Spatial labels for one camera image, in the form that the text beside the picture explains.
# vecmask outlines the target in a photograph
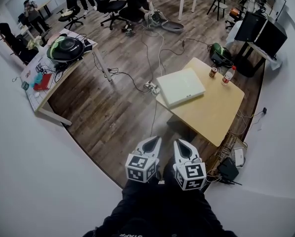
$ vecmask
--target can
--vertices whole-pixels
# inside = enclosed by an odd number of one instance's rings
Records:
[[[209,76],[210,76],[211,78],[213,78],[213,77],[215,76],[216,72],[217,72],[217,68],[212,68],[211,71],[210,71]]]
[[[29,87],[30,85],[26,81],[24,81],[21,85],[21,88],[23,88],[24,90],[28,90]]]

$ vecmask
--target monitor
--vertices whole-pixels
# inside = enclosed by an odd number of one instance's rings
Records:
[[[235,36],[235,40],[254,42],[266,20],[264,16],[246,12],[242,25]]]

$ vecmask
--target power strip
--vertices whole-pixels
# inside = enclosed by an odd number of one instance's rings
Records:
[[[157,96],[159,92],[161,92],[161,89],[157,85],[153,84],[151,81],[145,83],[144,87],[146,89],[149,89],[155,96]]]

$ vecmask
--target bottle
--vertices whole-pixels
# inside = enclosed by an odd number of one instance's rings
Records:
[[[228,84],[228,82],[232,79],[232,77],[234,76],[234,74],[235,74],[235,70],[236,70],[236,67],[235,66],[232,66],[232,68],[231,69],[229,69],[227,72],[226,72],[226,74],[225,74],[225,76],[223,77],[223,79],[222,79],[222,85],[227,85]]]

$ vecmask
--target white chair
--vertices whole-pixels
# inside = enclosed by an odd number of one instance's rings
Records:
[[[217,20],[219,18],[219,14],[220,14],[220,9],[223,10],[223,18],[224,18],[224,14],[225,14],[225,9],[227,9],[227,5],[225,4],[225,0],[224,3],[222,3],[222,0],[212,0],[213,3],[209,9],[209,11],[207,12],[207,15],[210,13],[211,9],[213,6],[215,6],[213,12],[215,12],[216,8],[217,8]]]

